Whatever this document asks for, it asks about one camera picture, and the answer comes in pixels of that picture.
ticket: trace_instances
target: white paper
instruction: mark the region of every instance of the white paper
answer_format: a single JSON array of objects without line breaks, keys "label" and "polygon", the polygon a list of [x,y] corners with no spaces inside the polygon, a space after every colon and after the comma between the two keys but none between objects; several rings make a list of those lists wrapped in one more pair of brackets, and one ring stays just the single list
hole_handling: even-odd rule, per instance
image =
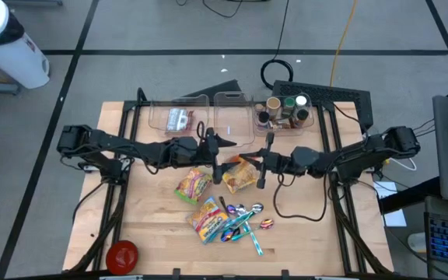
[{"label": "white paper", "polygon": [[[388,190],[385,190],[384,188],[379,186],[377,183],[380,184],[381,186],[387,188]],[[397,190],[397,187],[395,186],[394,182],[375,182],[374,188],[378,192],[379,199],[385,198],[392,194],[395,194],[395,191]],[[402,211],[402,209],[397,210],[395,212],[385,214],[385,220],[387,221],[387,226],[396,226],[396,227],[397,226],[408,226],[407,223],[405,222],[404,211]]]}]

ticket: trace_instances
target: white cable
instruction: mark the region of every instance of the white cable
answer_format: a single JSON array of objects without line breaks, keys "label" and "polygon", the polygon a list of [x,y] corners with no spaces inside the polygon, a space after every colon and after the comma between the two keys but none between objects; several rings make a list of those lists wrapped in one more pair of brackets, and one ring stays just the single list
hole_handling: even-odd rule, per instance
[{"label": "white cable", "polygon": [[409,160],[412,163],[412,167],[406,166],[405,164],[401,163],[400,161],[396,160],[396,159],[392,159],[390,158],[391,161],[395,162],[396,164],[404,167],[406,170],[410,170],[410,171],[416,171],[418,170],[418,167],[416,166],[416,163],[414,163],[414,160],[412,160],[411,158],[409,158]]}]

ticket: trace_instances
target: desk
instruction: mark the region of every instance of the desk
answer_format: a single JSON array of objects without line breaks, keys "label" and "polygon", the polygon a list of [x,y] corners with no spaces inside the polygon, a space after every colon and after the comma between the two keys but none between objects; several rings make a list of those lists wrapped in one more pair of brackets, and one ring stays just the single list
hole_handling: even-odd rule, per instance
[{"label": "desk", "polygon": [[[356,117],[353,103],[338,103],[346,114]],[[122,115],[122,102],[104,103],[98,129],[117,134]],[[159,131],[149,127],[149,109],[141,109],[136,141],[160,142],[166,140]],[[213,125],[213,108],[208,125]],[[352,120],[337,114],[342,145],[361,141],[359,126]],[[128,121],[126,131],[130,131]],[[220,149],[219,162],[239,152],[257,151],[264,145],[264,138],[243,147]],[[289,155],[297,145],[322,151],[319,123],[306,128],[302,136],[276,137],[272,150]],[[133,271],[144,275],[170,275],[173,268],[180,268],[182,275],[280,275],[288,269],[290,275],[343,275],[342,260],[333,207],[328,200],[327,213],[321,222],[302,219],[281,219],[272,207],[272,195],[277,187],[276,176],[268,174],[264,190],[249,187],[237,194],[230,194],[224,184],[213,185],[205,191],[202,200],[222,195],[226,203],[242,203],[250,207],[254,202],[264,204],[264,211],[251,220],[252,227],[265,218],[272,218],[275,227],[257,231],[257,239],[264,256],[259,257],[250,238],[236,243],[214,242],[202,245],[196,232],[186,222],[186,216],[198,207],[180,200],[173,190],[187,174],[187,169],[165,169],[153,176],[141,161],[131,169],[127,201],[121,230],[121,240],[132,241],[139,250],[139,261]],[[369,175],[360,180],[372,184]],[[86,174],[82,196],[100,181],[97,173]],[[98,233],[107,188],[103,188],[79,209],[72,228],[70,243],[65,256],[64,269],[71,268],[87,251]],[[361,237],[381,263],[390,270],[393,265],[383,230],[378,202],[374,190],[362,184],[352,186],[355,213]],[[319,216],[323,208],[323,182],[309,176],[299,177],[291,187],[283,187],[278,195],[278,207],[283,214]],[[110,247],[107,238],[105,247]],[[355,270],[355,253],[348,238],[352,270]]]}]

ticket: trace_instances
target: black metal frame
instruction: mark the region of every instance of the black metal frame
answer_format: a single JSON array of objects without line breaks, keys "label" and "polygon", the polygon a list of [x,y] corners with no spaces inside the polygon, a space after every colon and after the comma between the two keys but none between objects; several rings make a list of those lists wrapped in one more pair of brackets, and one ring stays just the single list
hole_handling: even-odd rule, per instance
[{"label": "black metal frame", "polygon": [[[118,135],[120,137],[124,137],[127,122],[128,122],[128,115],[131,112],[131,110],[135,110],[135,114],[132,120],[132,126],[131,126],[131,134],[130,139],[135,140],[138,130],[138,123],[140,118],[140,112],[142,107],[148,107],[150,106],[150,102],[146,99],[145,94],[142,92],[141,88],[138,89],[138,99],[135,101],[125,101],[123,110],[122,110],[122,117],[121,117],[121,126],[119,128]],[[320,123],[320,132],[321,132],[321,138],[323,141],[324,151],[330,152],[330,143],[327,135],[327,125],[324,118],[324,108],[327,109],[327,111],[330,114],[331,119],[331,127],[334,135],[334,143],[335,148],[339,149],[341,148],[341,138],[340,138],[340,132],[338,130],[338,123],[336,120],[336,115],[334,112],[334,107],[331,104],[317,104],[315,103],[314,106],[317,108],[318,113],[318,119]],[[120,192],[121,195],[119,195],[119,198],[125,198],[127,194],[127,188],[128,188],[128,173],[127,173],[127,180],[125,183],[120,185]],[[336,176],[329,176],[329,184],[331,186],[331,197],[334,202],[334,210],[335,211],[342,211],[341,204],[340,204],[340,198],[338,196],[338,182],[336,179]],[[108,220],[110,219],[110,209],[112,206],[113,198],[114,198],[114,191],[115,191],[114,185],[109,185],[107,190],[107,196],[105,197],[105,205],[103,207],[103,217],[100,225],[100,232],[105,229],[105,225],[107,224]],[[355,216],[355,207],[353,204],[352,199],[352,193],[350,191],[350,187],[343,186],[345,197],[346,197],[346,205],[347,205],[347,214],[350,220],[350,226],[352,226],[352,235],[359,234],[359,228],[357,225],[357,220]],[[126,199],[119,199],[118,204],[121,204],[121,208],[124,209]],[[351,269],[351,262],[350,262],[350,256],[348,255],[348,245],[347,240],[345,236],[345,227],[343,223],[336,219],[336,225],[337,225],[337,231],[338,231],[338,242],[340,243],[340,251],[341,251],[341,259],[343,262],[343,269],[345,273],[345,277],[354,277],[359,279],[424,279],[424,278],[412,278],[412,277],[403,277],[399,275],[385,275],[385,274],[370,274],[366,271],[366,263],[365,259],[363,257],[361,249],[359,249],[357,246],[354,246],[355,253],[357,257],[357,265],[359,271],[354,272]],[[121,234],[121,224],[122,224],[122,214],[121,217],[118,219],[115,227],[114,227],[114,234],[113,234],[113,243],[117,242],[119,240],[120,234]],[[64,274],[59,275],[38,275],[38,276],[31,276],[31,277],[23,277],[23,278],[11,278],[13,280],[41,280],[41,279],[99,279],[100,277],[104,276],[111,276],[111,273],[106,270],[99,270],[100,264],[101,264],[101,256],[103,254],[103,245],[96,253],[96,256],[94,257],[93,262],[93,269],[92,271],[84,272],[84,271],[68,271]],[[288,270],[283,270],[281,276],[237,276],[237,275],[181,275],[179,268],[174,268],[172,275],[143,275],[142,279],[153,279],[153,280],[211,280],[211,279],[243,279],[243,280],[289,280],[289,279],[302,279],[302,280],[310,280],[315,279],[313,276],[289,276]]]}]

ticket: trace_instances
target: candy wrapper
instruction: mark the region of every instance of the candy wrapper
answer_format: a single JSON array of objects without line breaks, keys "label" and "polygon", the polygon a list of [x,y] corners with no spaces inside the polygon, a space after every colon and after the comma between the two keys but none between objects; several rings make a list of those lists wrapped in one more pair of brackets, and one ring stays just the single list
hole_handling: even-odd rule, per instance
[{"label": "candy wrapper", "polygon": [[190,173],[179,183],[174,193],[184,201],[196,205],[211,182],[212,176],[198,168],[191,168]]},{"label": "candy wrapper", "polygon": [[258,172],[255,169],[255,166],[239,156],[234,156],[227,162],[240,163],[222,175],[222,179],[226,182],[226,186],[229,188],[231,194],[234,194],[244,187],[255,185],[257,183]]},{"label": "candy wrapper", "polygon": [[213,197],[208,198],[200,210],[187,217],[203,244],[211,242],[228,220],[228,215],[218,207]]}]

